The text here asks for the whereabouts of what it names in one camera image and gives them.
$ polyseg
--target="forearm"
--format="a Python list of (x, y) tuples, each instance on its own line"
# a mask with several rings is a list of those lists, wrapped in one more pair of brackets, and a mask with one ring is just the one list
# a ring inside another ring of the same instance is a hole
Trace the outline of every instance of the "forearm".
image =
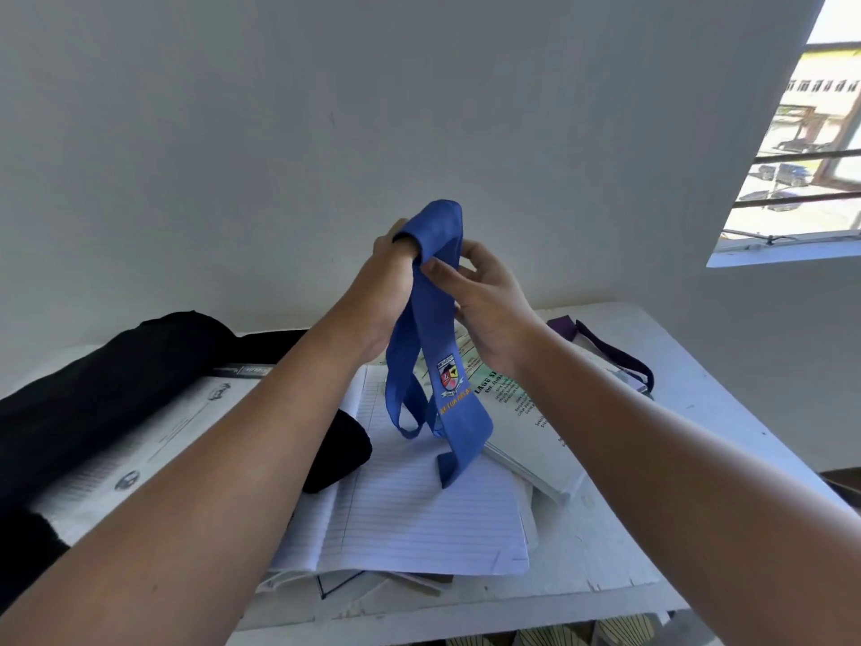
[[(361, 364), (361, 330), (336, 306), (19, 598), (0, 620), (0, 642), (223, 643)], [(45, 620), (48, 608), (63, 611)]]
[(846, 623), (858, 621), (861, 520), (633, 392), (550, 331), (530, 340), (518, 381), (719, 636), (807, 644), (861, 629)]

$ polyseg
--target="sky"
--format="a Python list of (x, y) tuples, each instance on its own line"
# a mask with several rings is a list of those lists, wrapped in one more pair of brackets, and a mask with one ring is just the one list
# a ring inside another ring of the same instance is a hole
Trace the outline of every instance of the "sky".
[(861, 40), (861, 0), (825, 0), (808, 43)]

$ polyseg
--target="white wall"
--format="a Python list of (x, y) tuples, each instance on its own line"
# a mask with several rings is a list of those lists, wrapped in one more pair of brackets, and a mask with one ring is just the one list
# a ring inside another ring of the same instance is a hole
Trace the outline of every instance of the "white wall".
[(857, 261), (705, 270), (821, 1), (2, 0), (0, 382), (176, 309), (314, 320), (449, 197), (535, 305), (639, 301), (861, 463)]

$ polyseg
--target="school logo emblem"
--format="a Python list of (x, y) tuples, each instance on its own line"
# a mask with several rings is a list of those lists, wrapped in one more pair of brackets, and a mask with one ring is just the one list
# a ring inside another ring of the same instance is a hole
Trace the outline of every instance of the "school logo emblem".
[(445, 390), (443, 396), (454, 396), (455, 391), (457, 391), (461, 384), (454, 355), (449, 355), (438, 362), (436, 364), (436, 371), (439, 372), (439, 380), (443, 383), (443, 389)]

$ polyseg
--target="window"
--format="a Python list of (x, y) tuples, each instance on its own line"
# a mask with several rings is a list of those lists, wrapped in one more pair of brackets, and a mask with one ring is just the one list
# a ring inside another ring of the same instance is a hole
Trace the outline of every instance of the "window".
[[(824, 9), (833, 11), (833, 2), (826, 0)], [(855, 0), (841, 3), (839, 16), (851, 16)], [(861, 257), (861, 78), (802, 78), (861, 72), (861, 25), (817, 21), (811, 36), (741, 182), (710, 267)]]

